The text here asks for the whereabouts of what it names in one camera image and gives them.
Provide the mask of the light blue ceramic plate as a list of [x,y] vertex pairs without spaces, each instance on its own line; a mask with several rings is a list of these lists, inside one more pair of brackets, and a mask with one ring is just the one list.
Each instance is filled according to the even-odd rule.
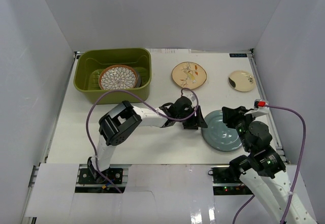
[[205,142],[212,148],[222,152],[232,152],[242,147],[242,143],[235,129],[228,128],[223,123],[221,110],[210,112],[204,118],[207,127],[202,128]]

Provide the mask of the small cream flower plate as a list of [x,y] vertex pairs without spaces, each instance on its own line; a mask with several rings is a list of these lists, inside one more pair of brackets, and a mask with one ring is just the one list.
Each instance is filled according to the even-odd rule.
[[255,78],[252,74],[243,70],[236,70],[228,76],[229,85],[240,92],[252,91],[255,86]]

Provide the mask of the beige bird branch plate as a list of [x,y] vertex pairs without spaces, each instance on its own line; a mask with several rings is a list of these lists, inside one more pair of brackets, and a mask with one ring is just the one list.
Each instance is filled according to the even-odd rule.
[[172,70],[173,81],[182,88],[196,89],[207,80],[207,73],[202,66],[195,62],[182,62]]

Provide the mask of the brown rimmed petal pattern bowl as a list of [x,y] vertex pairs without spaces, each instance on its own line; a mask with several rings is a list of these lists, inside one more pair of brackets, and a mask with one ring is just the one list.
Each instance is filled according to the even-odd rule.
[[99,76],[101,90],[132,89],[138,83],[136,71],[126,65],[113,65],[104,69]]

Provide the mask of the grey reindeer snowflake plate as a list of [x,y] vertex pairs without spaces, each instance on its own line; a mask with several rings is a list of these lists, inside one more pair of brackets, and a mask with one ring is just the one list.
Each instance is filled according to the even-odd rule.
[[138,74],[138,79],[137,79],[137,84],[136,84],[136,88],[140,87],[141,86],[141,82],[142,82],[142,78],[141,78],[141,75]]

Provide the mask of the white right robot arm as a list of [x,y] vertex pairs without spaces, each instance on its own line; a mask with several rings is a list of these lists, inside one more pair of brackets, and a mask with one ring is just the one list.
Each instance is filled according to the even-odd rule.
[[295,192],[299,170],[290,180],[284,161],[270,145],[269,127],[256,120],[269,114],[271,108],[263,100],[256,100],[252,109],[222,108],[223,123],[236,130],[248,153],[230,161],[227,172],[232,181],[251,190],[273,223],[316,223]]

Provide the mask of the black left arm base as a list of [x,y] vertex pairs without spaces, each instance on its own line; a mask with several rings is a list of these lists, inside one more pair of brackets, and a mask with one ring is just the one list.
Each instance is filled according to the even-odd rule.
[[119,194],[124,192],[123,168],[109,168],[104,172],[104,175],[120,189],[120,192],[106,178],[99,175],[95,179],[88,168],[81,168],[78,172],[75,193]]

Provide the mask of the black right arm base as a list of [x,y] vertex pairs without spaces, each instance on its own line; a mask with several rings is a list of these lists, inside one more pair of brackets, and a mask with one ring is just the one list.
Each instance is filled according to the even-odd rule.
[[212,177],[215,196],[252,195],[252,191],[243,182],[230,175],[226,165],[212,167],[208,175]]

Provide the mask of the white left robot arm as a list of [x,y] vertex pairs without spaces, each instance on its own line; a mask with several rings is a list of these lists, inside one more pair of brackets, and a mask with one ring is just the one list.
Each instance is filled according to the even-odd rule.
[[87,161],[90,177],[96,183],[109,178],[108,170],[116,146],[123,143],[140,126],[166,128],[180,122],[186,130],[207,128],[199,105],[181,96],[174,103],[165,103],[156,109],[145,109],[123,101],[99,120],[99,142],[94,156]]

